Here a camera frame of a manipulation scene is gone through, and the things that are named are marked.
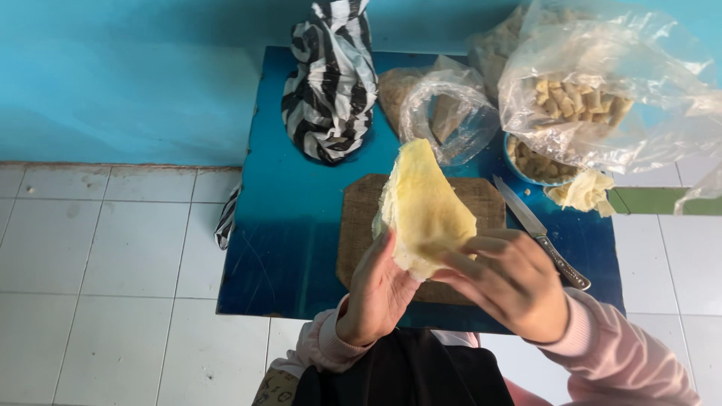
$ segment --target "pink sleeve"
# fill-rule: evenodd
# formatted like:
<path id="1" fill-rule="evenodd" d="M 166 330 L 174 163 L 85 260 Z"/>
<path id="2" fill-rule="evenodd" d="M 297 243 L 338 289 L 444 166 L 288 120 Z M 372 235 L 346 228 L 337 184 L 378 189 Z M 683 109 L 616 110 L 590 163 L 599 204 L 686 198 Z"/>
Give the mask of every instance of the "pink sleeve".
<path id="1" fill-rule="evenodd" d="M 570 324 L 551 345 L 537 345 L 564 366 L 575 401 L 600 397 L 657 400 L 670 405 L 700 405 L 687 371 L 673 352 L 613 306 L 567 288 Z"/>
<path id="2" fill-rule="evenodd" d="M 271 368 L 286 371 L 300 378 L 303 371 L 311 365 L 315 365 L 319 371 L 341 373 L 361 359 L 375 342 L 357 347 L 341 341 L 336 335 L 336 318 L 348 297 L 345 295 L 335 309 L 322 311 L 311 323 L 304 324 L 298 336 L 296 351 L 289 350 L 286 354 L 287 359 L 274 360 Z"/>

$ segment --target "finger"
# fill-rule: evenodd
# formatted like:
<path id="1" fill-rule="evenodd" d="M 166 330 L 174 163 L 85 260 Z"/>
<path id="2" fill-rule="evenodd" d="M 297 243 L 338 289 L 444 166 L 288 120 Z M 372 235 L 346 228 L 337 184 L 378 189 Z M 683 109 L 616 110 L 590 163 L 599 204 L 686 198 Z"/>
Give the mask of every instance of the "finger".
<path id="1" fill-rule="evenodd" d="M 539 277 L 540 271 L 526 256 L 514 244 L 501 238 L 477 236 L 467 241 L 460 251 L 494 259 L 501 265 L 497 270 L 505 274 L 501 276 L 513 280 L 512 286 L 515 288 L 527 285 Z"/>
<path id="2" fill-rule="evenodd" d="M 466 276 L 460 274 L 453 269 L 439 269 L 431 280 L 444 282 L 451 286 L 455 291 L 462 294 L 465 298 L 476 303 L 478 307 L 484 309 L 491 317 L 503 322 L 506 320 L 505 312 L 492 300 L 484 296 L 474 283 Z"/>
<path id="3" fill-rule="evenodd" d="M 517 247 L 534 266 L 534 269 L 541 273 L 556 272 L 554 263 L 547 253 L 526 231 L 511 228 L 485 228 L 479 230 L 477 236 L 507 240 Z"/>
<path id="4" fill-rule="evenodd" d="M 371 243 L 366 252 L 361 256 L 356 270 L 360 268 L 366 268 L 367 265 L 373 265 L 376 261 L 383 256 L 391 256 L 393 253 L 394 242 L 396 241 L 396 234 L 390 228 L 385 229 L 376 239 Z"/>
<path id="5" fill-rule="evenodd" d="M 489 267 L 484 267 L 458 252 L 442 255 L 442 262 L 469 278 L 479 292 L 503 308 L 512 304 L 519 292 Z"/>

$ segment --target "knife handle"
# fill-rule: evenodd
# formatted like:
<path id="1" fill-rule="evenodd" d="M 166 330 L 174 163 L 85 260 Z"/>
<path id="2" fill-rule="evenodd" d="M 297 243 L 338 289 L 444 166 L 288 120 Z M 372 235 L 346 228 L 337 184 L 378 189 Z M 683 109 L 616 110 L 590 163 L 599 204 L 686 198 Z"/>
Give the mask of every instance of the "knife handle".
<path id="1" fill-rule="evenodd" d="M 569 282 L 572 283 L 572 286 L 574 288 L 577 288 L 579 290 L 587 290 L 591 286 L 591 282 L 589 282 L 589 279 L 582 276 L 581 273 L 577 272 L 576 269 L 574 269 L 571 265 L 569 265 L 569 262 L 567 262 L 562 256 L 559 254 L 559 251 L 557 251 L 556 248 L 552 245 L 552 242 L 549 240 L 549 237 L 547 236 L 537 236 L 534 237 L 537 243 L 549 254 L 549 256 L 552 258 L 552 261 L 554 261 L 554 266 L 557 267 L 559 272 L 562 273 L 567 279 L 569 279 Z"/>

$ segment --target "pink sweatshirt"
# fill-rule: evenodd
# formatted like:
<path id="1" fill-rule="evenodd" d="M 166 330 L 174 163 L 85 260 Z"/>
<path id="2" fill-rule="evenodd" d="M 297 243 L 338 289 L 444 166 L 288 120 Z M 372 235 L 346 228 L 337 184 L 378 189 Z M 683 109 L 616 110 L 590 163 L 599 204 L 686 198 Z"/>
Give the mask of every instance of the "pink sweatshirt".
<path id="1" fill-rule="evenodd" d="M 569 405 L 701 405 L 687 371 L 659 340 L 628 322 L 615 307 L 580 290 L 565 292 L 570 307 L 565 336 L 537 347 L 571 373 L 567 388 L 573 402 Z M 296 351 L 289 350 L 288 359 L 274 360 L 271 368 L 298 378 L 310 365 L 337 373 L 351 368 L 373 343 L 355 347 L 341 341 L 336 335 L 338 309 L 321 312 L 304 324 Z M 479 337 L 473 333 L 433 333 L 444 345 L 479 347 Z M 517 406 L 550 405 L 511 381 L 506 384 Z"/>

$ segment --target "blue bowl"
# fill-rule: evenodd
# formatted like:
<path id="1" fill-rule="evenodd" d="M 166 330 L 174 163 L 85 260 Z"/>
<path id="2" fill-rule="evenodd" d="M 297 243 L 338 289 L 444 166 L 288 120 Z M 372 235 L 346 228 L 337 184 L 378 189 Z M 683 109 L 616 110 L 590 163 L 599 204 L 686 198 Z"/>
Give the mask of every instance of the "blue bowl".
<path id="1" fill-rule="evenodd" d="M 517 168 L 516 165 L 514 165 L 513 162 L 511 162 L 511 158 L 509 157 L 509 152 L 508 152 L 508 150 L 506 149 L 506 145 L 507 145 L 508 139 L 509 139 L 509 133 L 506 132 L 506 133 L 504 133 L 504 148 L 503 148 L 503 149 L 504 149 L 504 162 L 506 162 L 506 165 L 509 167 L 509 169 L 511 170 L 511 172 L 512 172 L 514 175 L 516 175 L 517 178 L 521 179 L 522 181 L 529 182 L 529 183 L 533 183 L 533 184 L 535 184 L 535 185 L 540 185 L 540 186 L 561 186 L 561 185 L 565 185 L 565 184 L 567 184 L 567 183 L 570 183 L 571 181 L 573 181 L 574 179 L 576 179 L 577 176 L 579 176 L 579 174 L 577 174 L 577 176 L 574 176 L 573 178 L 570 178 L 568 181 L 556 182 L 556 183 L 545 183 L 545 182 L 535 181 L 534 179 L 529 178 L 527 175 L 524 175 L 524 174 L 519 170 L 519 168 Z"/>

